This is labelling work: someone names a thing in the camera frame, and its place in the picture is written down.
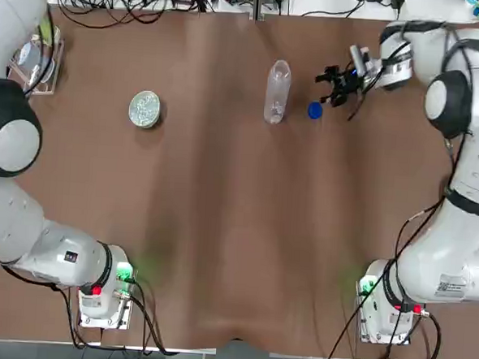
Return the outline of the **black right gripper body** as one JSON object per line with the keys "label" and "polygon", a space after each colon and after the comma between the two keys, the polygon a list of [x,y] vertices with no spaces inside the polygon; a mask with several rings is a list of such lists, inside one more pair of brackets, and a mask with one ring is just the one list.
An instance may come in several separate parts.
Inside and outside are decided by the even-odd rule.
{"label": "black right gripper body", "polygon": [[345,70],[339,74],[339,92],[342,95],[358,92],[363,89],[365,79],[359,77],[357,70]]}

